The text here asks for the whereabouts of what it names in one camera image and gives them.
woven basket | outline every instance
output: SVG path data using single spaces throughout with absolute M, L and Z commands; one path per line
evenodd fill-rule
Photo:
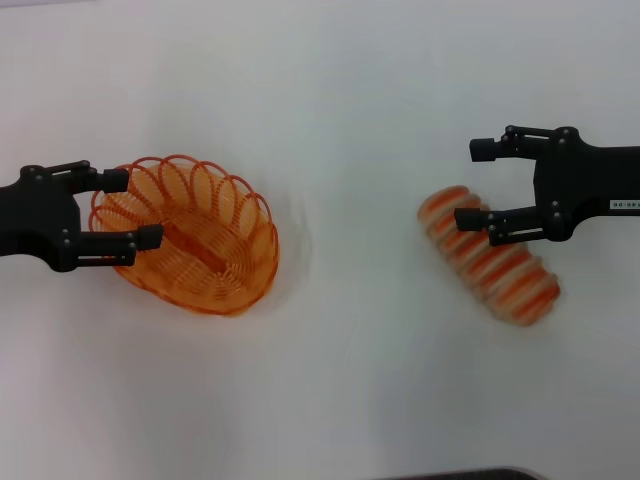
M 137 287 L 180 307 L 238 315 L 271 288 L 278 232 L 265 199 L 242 178 L 186 155 L 145 157 L 129 171 L 126 193 L 96 192 L 91 231 L 161 223 L 162 246 L 115 267 Z

orange and white object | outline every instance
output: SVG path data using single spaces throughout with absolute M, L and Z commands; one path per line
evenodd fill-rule
M 486 232 L 459 231 L 453 216 L 456 208 L 488 210 L 477 195 L 458 185 L 427 198 L 418 219 L 478 299 L 498 318 L 523 327 L 549 313 L 560 295 L 557 277 L 523 243 L 492 247 Z

label sticker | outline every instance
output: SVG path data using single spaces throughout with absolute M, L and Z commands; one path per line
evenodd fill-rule
M 640 200 L 610 200 L 610 210 L 640 210 Z

white table surface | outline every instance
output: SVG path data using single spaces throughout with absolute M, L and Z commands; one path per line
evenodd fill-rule
M 562 281 L 491 320 L 422 237 L 428 194 L 533 202 L 533 163 L 472 164 L 507 124 L 640 144 L 640 3 L 99 0 L 0 10 L 0 180 L 188 153 L 274 209 L 282 268 L 237 319 L 110 269 L 0 269 L 0 476 L 351 480 L 640 466 L 640 221 L 532 249 Z M 87 214 L 89 199 L 80 199 Z

black robotic arm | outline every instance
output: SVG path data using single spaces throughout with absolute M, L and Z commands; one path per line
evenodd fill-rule
M 456 209 L 458 229 L 487 229 L 491 245 L 545 238 L 562 242 L 587 218 L 640 216 L 640 147 L 594 147 L 573 127 L 509 126 L 499 141 L 471 140 L 469 150 L 473 162 L 508 157 L 536 161 L 535 207 Z
M 100 174 L 86 160 L 55 167 L 31 165 L 13 185 L 0 188 L 0 256 L 41 258 L 57 272 L 77 267 L 133 265 L 136 253 L 160 247 L 162 225 L 130 232 L 83 232 L 73 195 L 125 192 L 126 170 Z

